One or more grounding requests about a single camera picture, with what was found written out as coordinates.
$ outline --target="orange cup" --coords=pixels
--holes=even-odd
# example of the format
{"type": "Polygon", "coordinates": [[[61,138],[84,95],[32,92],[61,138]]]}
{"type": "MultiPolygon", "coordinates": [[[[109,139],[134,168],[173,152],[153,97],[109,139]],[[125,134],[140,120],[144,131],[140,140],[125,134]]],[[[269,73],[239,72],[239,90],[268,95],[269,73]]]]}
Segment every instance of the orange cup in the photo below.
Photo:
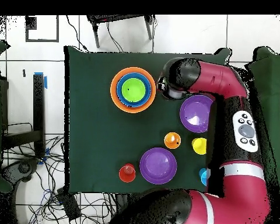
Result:
{"type": "Polygon", "coordinates": [[[164,143],[169,149],[176,149],[180,146],[181,138],[178,133],[170,132],[164,138],[164,143]]]}

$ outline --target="white tile floor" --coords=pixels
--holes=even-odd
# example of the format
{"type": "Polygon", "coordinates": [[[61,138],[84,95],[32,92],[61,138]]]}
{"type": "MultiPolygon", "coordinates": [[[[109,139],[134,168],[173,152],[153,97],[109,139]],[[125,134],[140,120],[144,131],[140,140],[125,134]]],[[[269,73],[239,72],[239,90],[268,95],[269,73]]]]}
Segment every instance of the white tile floor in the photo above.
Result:
{"type": "MultiPolygon", "coordinates": [[[[280,53],[280,15],[157,15],[155,29],[156,53],[214,53],[221,47],[233,50],[230,64],[243,68],[251,61],[253,50],[258,46],[270,46],[280,53]]],[[[69,16],[70,23],[75,26],[80,42],[89,51],[117,51],[105,24],[99,25],[100,48],[97,49],[92,26],[86,16],[69,16]]],[[[45,89],[45,133],[46,139],[64,133],[64,51],[63,46],[82,48],[76,39],[74,29],[68,24],[66,16],[59,17],[59,43],[27,43],[25,42],[25,19],[23,16],[8,17],[6,29],[0,32],[0,39],[6,39],[10,48],[0,55],[0,71],[9,81],[9,123],[33,123],[32,109],[32,75],[43,72],[47,76],[48,88],[45,89]]],[[[37,16],[37,30],[29,31],[31,39],[54,39],[56,32],[55,16],[37,16]]],[[[144,18],[121,20],[110,23],[110,33],[122,49],[133,53],[147,53],[152,50],[152,42],[148,40],[144,18]]],[[[28,131],[29,125],[10,127],[9,132],[28,131]]],[[[61,148],[53,149],[62,154],[61,148]]],[[[17,155],[5,154],[5,163],[16,160],[17,155]]],[[[64,185],[64,164],[59,163],[59,171],[54,172],[57,188],[64,185]]],[[[43,187],[48,188],[48,173],[44,165],[39,165],[43,187]]],[[[16,209],[19,224],[28,224],[33,210],[39,208],[43,198],[40,178],[33,175],[28,183],[21,183],[16,197],[16,209]]],[[[102,206],[102,194],[79,194],[78,203],[82,213],[87,216],[107,215],[106,206],[102,206]]],[[[64,211],[58,211],[62,217],[64,211]]],[[[78,224],[95,224],[94,221],[82,217],[78,224]]],[[[42,224],[57,224],[56,221],[45,220],[42,224]]],[[[67,219],[59,224],[69,224],[67,219]]]]}

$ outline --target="orange bowl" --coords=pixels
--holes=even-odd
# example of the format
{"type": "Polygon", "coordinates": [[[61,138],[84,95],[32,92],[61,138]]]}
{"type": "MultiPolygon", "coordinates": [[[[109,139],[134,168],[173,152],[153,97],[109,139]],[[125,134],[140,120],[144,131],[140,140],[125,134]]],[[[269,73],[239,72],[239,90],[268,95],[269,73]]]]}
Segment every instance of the orange bowl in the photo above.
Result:
{"type": "Polygon", "coordinates": [[[156,85],[155,85],[155,81],[153,80],[152,76],[146,70],[138,68],[138,67],[129,67],[129,68],[122,69],[113,78],[113,80],[111,82],[110,93],[111,93],[112,101],[119,109],[121,109],[122,111],[125,111],[127,113],[138,113],[140,111],[144,111],[152,104],[152,102],[156,96],[156,85]],[[122,78],[124,75],[126,75],[128,73],[133,73],[133,72],[140,73],[143,76],[145,76],[148,79],[150,86],[151,86],[150,98],[148,99],[147,102],[145,102],[142,106],[139,106],[139,107],[128,107],[128,106],[124,105],[119,100],[119,98],[117,97],[117,93],[116,93],[116,86],[117,86],[117,83],[119,82],[120,78],[122,78]]]}

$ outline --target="black frame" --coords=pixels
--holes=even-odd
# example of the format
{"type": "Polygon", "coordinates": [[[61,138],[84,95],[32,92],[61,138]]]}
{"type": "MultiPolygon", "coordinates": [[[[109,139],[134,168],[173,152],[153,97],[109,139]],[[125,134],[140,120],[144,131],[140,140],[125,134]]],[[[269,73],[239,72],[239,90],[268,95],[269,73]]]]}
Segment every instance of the black frame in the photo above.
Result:
{"type": "MultiPolygon", "coordinates": [[[[8,81],[2,78],[2,129],[8,126],[7,118],[7,89],[8,81]]],[[[17,134],[4,134],[2,137],[2,149],[10,149],[23,144],[34,142],[35,156],[42,158],[45,155],[46,143],[44,138],[44,76],[33,75],[33,131],[20,132],[17,134]]]]}
{"type": "Polygon", "coordinates": [[[29,39],[29,30],[36,30],[36,17],[29,17],[25,16],[25,22],[26,22],[26,42],[59,42],[59,15],[56,16],[56,39],[55,40],[46,40],[46,39],[29,39]],[[29,22],[31,21],[31,18],[33,18],[33,21],[35,22],[35,27],[30,27],[29,22]]]}
{"type": "Polygon", "coordinates": [[[98,24],[99,23],[104,23],[104,22],[115,22],[116,20],[124,20],[124,19],[129,19],[129,18],[135,18],[135,17],[140,17],[144,16],[145,19],[145,25],[146,29],[148,32],[148,39],[152,39],[152,33],[151,33],[151,28],[149,25],[152,24],[152,15],[86,15],[88,21],[92,24],[92,29],[93,29],[93,34],[94,34],[94,39],[96,40],[96,47],[100,48],[100,43],[99,43],[99,36],[97,34],[98,30],[98,24]]]}

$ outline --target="purple plate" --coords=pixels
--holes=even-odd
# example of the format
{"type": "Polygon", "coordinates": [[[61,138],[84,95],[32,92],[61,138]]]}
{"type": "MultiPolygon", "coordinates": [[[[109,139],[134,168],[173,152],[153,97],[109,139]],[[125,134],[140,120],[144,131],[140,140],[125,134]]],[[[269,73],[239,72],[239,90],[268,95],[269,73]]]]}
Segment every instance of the purple plate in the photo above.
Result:
{"type": "Polygon", "coordinates": [[[213,100],[204,95],[189,97],[180,108],[180,120],[189,131],[202,133],[208,130],[208,118],[213,100]]]}
{"type": "Polygon", "coordinates": [[[144,153],[140,160],[140,172],[152,184],[165,184],[175,175],[177,162],[170,151],[152,148],[144,153]]]}

